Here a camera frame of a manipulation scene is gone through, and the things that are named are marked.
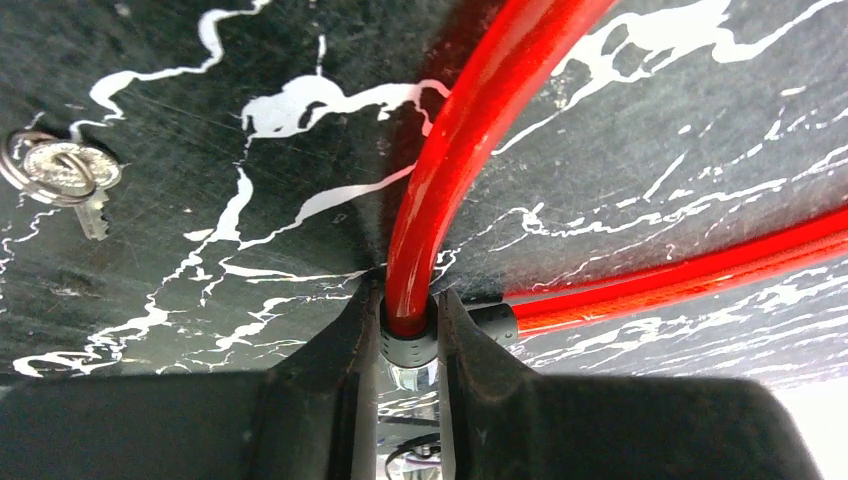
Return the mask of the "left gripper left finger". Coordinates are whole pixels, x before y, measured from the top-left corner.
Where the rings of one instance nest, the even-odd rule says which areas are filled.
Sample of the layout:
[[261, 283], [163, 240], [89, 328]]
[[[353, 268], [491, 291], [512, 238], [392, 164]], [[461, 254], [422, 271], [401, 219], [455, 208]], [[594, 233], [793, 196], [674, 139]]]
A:
[[371, 479], [380, 292], [254, 371], [33, 380], [1, 397], [5, 479]]

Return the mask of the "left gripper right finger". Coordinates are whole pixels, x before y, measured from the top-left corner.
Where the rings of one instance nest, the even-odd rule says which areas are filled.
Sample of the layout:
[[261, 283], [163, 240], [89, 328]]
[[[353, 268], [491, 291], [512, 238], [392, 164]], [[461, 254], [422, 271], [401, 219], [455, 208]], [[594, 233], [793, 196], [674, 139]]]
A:
[[710, 377], [543, 375], [438, 300], [446, 479], [817, 479], [762, 385]]

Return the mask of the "red cable lock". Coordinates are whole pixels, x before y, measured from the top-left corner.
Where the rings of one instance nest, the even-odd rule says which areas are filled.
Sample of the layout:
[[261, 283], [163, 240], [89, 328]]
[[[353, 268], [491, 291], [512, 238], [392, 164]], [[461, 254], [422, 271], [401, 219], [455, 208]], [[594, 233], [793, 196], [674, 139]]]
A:
[[[416, 160], [388, 248], [383, 355], [399, 388], [435, 382], [427, 304], [461, 202], [532, 96], [609, 8], [607, 1], [508, 1], [459, 74]], [[509, 293], [476, 315], [510, 343], [717, 294], [846, 252], [847, 210], [839, 207], [720, 250], [557, 287], [548, 298]]]

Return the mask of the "silver key bunch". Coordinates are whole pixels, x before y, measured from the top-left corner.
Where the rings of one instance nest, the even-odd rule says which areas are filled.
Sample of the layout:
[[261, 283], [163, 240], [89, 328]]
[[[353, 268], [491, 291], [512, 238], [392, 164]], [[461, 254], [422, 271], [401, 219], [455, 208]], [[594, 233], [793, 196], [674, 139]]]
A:
[[26, 196], [75, 211], [89, 240], [108, 237], [108, 190], [122, 180], [123, 166], [107, 151], [38, 130], [17, 130], [1, 142], [1, 175]]

